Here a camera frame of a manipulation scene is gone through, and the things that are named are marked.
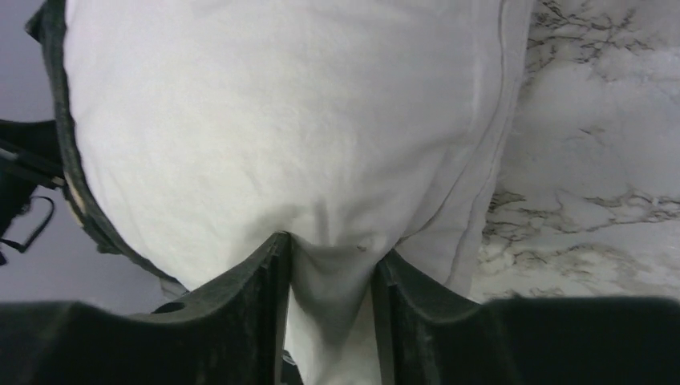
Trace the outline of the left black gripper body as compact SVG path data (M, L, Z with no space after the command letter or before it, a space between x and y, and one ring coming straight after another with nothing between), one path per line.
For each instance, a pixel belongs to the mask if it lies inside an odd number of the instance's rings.
M56 122L1 121L1 244L25 253L50 224L55 203L49 197L34 196L42 186L63 188L63 162L59 150ZM5 238L13 220L31 210L35 200L46 201L50 209L39 225L18 242Z

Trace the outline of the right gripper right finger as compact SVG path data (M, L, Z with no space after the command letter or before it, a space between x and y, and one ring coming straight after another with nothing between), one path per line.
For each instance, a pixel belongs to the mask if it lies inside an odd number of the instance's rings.
M676 384L679 304L655 297L479 304L396 252L372 279L385 384Z

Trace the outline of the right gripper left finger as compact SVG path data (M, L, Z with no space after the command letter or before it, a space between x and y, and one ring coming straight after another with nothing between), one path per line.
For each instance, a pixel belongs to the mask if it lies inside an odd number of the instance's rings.
M4 384L278 384L291 238L150 314L81 302L1 307Z

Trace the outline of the black floral plush pillowcase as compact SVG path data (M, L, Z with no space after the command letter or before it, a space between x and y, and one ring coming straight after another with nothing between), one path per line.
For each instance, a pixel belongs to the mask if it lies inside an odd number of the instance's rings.
M50 82L59 151L66 179L63 195L83 231L97 244L100 253L127 257L134 264L159 278L176 283L177 280L156 268L148 259L129 247L106 218L91 190L81 165L75 140L75 123L70 112L67 74L64 69L63 43L67 32L66 3L63 0L45 1L25 25L25 31L42 47L42 56Z

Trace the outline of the white pillow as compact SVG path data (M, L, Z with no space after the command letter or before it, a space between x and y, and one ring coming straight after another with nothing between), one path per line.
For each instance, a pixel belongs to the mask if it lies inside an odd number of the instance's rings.
M193 290L291 233L285 348L306 384L381 381L390 250L466 294L531 1L69 1L87 186Z

